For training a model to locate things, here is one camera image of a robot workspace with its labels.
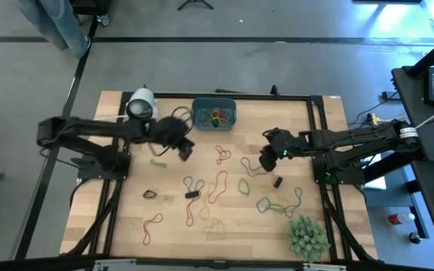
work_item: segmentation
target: wooden table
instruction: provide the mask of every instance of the wooden table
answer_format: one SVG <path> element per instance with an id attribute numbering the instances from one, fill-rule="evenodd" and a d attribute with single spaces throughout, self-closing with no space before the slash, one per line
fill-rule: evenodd
<path id="1" fill-rule="evenodd" d="M 96 109 L 95 118 L 118 115 L 122 92 L 103 91 Z M 325 112 L 329 129 L 346 129 L 346 119 L 341 98 L 325 96 Z M 160 116 L 170 115 L 180 105 L 191 107 L 191 99 L 159 99 Z M 240 164 L 241 157 L 248 157 L 252 167 L 258 166 L 259 150 L 266 145 L 261 135 L 266 129 L 279 127 L 288 129 L 294 135 L 301 130 L 309 130 L 307 106 L 305 102 L 236 100 L 237 123 L 230 132 L 201 132 L 193 129 L 188 137 L 195 143 L 194 152 L 187 162 L 178 158 L 177 151 L 168 151 L 162 157 L 153 157 L 147 145 L 131 145 L 133 154 L 130 174 L 124 181 L 115 231 L 112 240 L 111 256 L 115 257 L 153 257 L 176 259 L 228 259 L 228 260 L 275 260 L 294 261 L 297 258 L 286 241 L 289 218 L 274 211 L 261 214 L 255 204 L 263 196 L 271 202 L 292 205 L 297 202 L 295 187 L 303 190 L 302 204 L 294 211 L 294 219 L 299 215 L 311 215 L 324 227 L 322 203 L 319 188 L 313 181 L 310 158 L 280 160 L 272 173 L 253 178 L 246 174 Z M 319 113 L 315 108 L 316 119 Z M 101 145 L 111 144 L 111 139 L 92 137 Z M 215 150 L 221 145 L 232 152 L 231 158 L 221 165 Z M 167 168 L 151 166 L 150 159 L 166 163 Z M 192 176 L 194 182 L 205 181 L 203 193 L 209 184 L 215 184 L 218 172 L 228 172 L 227 190 L 218 197 L 215 204 L 209 204 L 210 218 L 199 216 L 203 207 L 203 197 L 194 202 L 191 211 L 194 224 L 186 225 L 185 208 L 189 199 L 184 198 L 187 188 L 182 183 L 185 176 Z M 283 177 L 278 188 L 273 187 L 276 176 Z M 244 196 L 237 190 L 237 182 L 245 178 L 250 184 L 250 195 Z M 354 236 L 365 250 L 377 257 L 371 226 L 368 220 L 362 194 L 353 186 L 341 185 L 341 198 L 346 222 Z M 89 181 L 75 194 L 73 205 L 66 225 L 61 252 L 73 248 L 95 219 L 102 181 Z M 142 197 L 146 190 L 157 193 L 155 199 Z M 216 191 L 223 190 L 223 178 L 219 179 Z M 142 244 L 144 231 L 142 223 L 152 219 L 157 213 L 164 217 L 159 224 L 149 224 L 151 243 Z M 205 233 L 204 227 L 218 218 L 225 225 Z M 344 258 L 338 228 L 334 233 L 338 256 Z M 97 251 L 102 251 L 106 225 L 103 225 Z M 322 257 L 330 260 L 329 253 Z"/>

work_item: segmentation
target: blue plastic bin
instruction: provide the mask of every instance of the blue plastic bin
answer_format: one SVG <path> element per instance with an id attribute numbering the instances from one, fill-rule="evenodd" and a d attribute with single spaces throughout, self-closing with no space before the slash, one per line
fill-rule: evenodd
<path id="1" fill-rule="evenodd" d="M 227 122 L 221 121 L 214 127 L 210 112 L 218 108 L 227 117 Z M 192 102 L 194 112 L 194 125 L 202 131 L 230 131 L 237 120 L 237 107 L 235 101 L 229 98 L 196 98 Z"/>

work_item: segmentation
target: gray floor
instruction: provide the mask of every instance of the gray floor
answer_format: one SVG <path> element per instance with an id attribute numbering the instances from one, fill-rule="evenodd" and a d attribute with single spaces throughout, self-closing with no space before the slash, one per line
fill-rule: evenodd
<path id="1" fill-rule="evenodd" d="M 189 6 L 177 12 L 183 0 L 114 0 L 112 24 L 99 27 L 96 36 L 434 38 L 429 12 L 419 5 L 209 1 L 214 11 Z M 10 0 L 0 0 L 0 18 L 4 18 L 0 36 L 38 35 Z M 84 31 L 89 25 L 84 20 Z M 347 118 L 354 120 L 360 111 L 379 102 L 379 93 L 393 90 L 391 69 L 414 64 L 430 49 L 349 44 L 93 44 L 73 114 L 92 117 L 101 90 L 131 91 L 147 84 L 154 91 L 222 88 L 268 93 L 276 84 L 281 93 L 342 96 Z M 0 181 L 0 260 L 11 258 L 41 170 L 43 159 L 35 144 L 37 122 L 61 112 L 77 64 L 70 52 L 59 52 L 48 43 L 0 44 L 0 170 L 7 174 Z M 404 114 L 404 109 L 390 102 L 374 112 L 391 118 Z M 67 151 L 60 154 L 62 159 L 71 156 Z M 74 186 L 75 170 L 58 164 L 30 257 L 57 255 Z M 434 268 L 434 229 L 423 200 L 418 201 L 432 236 L 420 245 L 405 240 L 413 225 L 388 225 L 386 215 L 399 209 L 369 210 L 381 260 Z"/>

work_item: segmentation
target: person's leg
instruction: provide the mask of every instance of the person's leg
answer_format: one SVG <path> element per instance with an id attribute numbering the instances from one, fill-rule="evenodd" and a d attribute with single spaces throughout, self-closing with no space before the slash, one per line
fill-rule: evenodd
<path id="1" fill-rule="evenodd" d="M 77 58 L 83 57 L 90 46 L 90 41 L 73 17 L 73 7 L 69 0 L 39 0 L 39 2 L 53 20 L 73 54 Z"/>
<path id="2" fill-rule="evenodd" d="M 60 50 L 68 47 L 55 27 L 53 20 L 46 14 L 46 11 L 38 0 L 14 0 L 14 3 L 44 38 Z"/>

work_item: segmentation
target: green plant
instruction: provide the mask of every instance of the green plant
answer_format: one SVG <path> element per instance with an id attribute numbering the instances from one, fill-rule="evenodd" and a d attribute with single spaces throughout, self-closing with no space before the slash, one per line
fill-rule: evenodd
<path id="1" fill-rule="evenodd" d="M 326 232 L 308 215 L 299 215 L 299 219 L 289 222 L 287 239 L 293 251 L 306 262 L 313 263 L 321 259 L 329 249 Z"/>

